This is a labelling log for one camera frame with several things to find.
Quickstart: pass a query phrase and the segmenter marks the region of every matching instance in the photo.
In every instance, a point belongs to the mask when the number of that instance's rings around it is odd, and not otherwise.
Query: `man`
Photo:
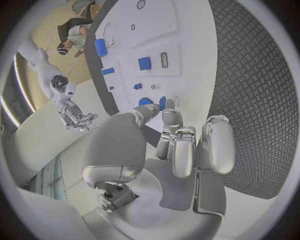
[[[77,49],[79,49],[78,52],[75,54],[75,58],[77,58],[81,54],[83,54],[85,44],[86,44],[86,38],[87,38],[87,35],[89,32],[90,26],[91,26],[91,24],[84,24],[84,25],[78,25],[78,26],[72,27],[68,31],[67,40],[65,42],[61,42],[57,46],[57,50],[62,51],[62,52],[59,52],[59,54],[61,54],[61,55],[67,54],[67,52],[73,46],[75,46]]]

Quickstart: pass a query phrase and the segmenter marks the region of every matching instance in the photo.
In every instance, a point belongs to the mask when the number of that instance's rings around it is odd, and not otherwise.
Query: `black circle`
[[[143,7],[145,7],[145,5],[146,5],[146,1],[145,0],[139,0],[138,2],[137,2],[137,5],[136,5],[136,7],[137,7],[137,9],[142,9]]]

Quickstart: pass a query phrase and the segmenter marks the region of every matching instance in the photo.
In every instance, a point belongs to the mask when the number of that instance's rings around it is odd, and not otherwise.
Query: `diamond plate surface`
[[[271,199],[281,189],[298,141],[298,104],[288,65],[264,27],[234,0],[209,0],[217,72],[208,116],[233,126],[235,166],[225,186]]]

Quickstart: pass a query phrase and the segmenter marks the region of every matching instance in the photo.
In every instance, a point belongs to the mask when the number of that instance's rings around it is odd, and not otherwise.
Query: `white table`
[[[158,104],[162,96],[179,98],[176,107],[185,126],[194,126],[197,139],[205,122],[216,80],[217,36],[215,21],[207,0],[119,0],[95,33],[104,38],[107,55],[104,75],[118,109],[138,106],[141,98]],[[161,53],[167,53],[168,67],[162,68]],[[151,69],[140,70],[139,58],[150,57]],[[142,89],[133,89],[141,83]],[[149,127],[161,132],[161,113]]]

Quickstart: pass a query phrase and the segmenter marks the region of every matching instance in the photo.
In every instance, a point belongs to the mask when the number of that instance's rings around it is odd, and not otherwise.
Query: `light strip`
[[[26,101],[27,105],[29,106],[29,108],[31,109],[31,111],[34,113],[36,110],[32,106],[30,100],[28,99],[28,97],[26,95],[26,92],[25,92],[25,90],[23,88],[22,82],[21,82],[21,77],[20,77],[19,70],[18,70],[18,67],[17,67],[17,55],[16,54],[13,56],[13,68],[14,68],[14,73],[16,75],[17,83],[18,83],[19,88],[20,88],[20,90],[22,92],[22,95],[25,98],[25,101]]]
[[[10,111],[10,109],[8,108],[8,106],[6,105],[2,95],[0,96],[0,102],[1,105],[4,109],[4,111],[6,112],[6,114],[8,115],[8,117],[10,118],[10,120],[13,122],[13,124],[18,128],[20,127],[20,123],[19,121],[15,118],[15,116],[12,114],[12,112]]]

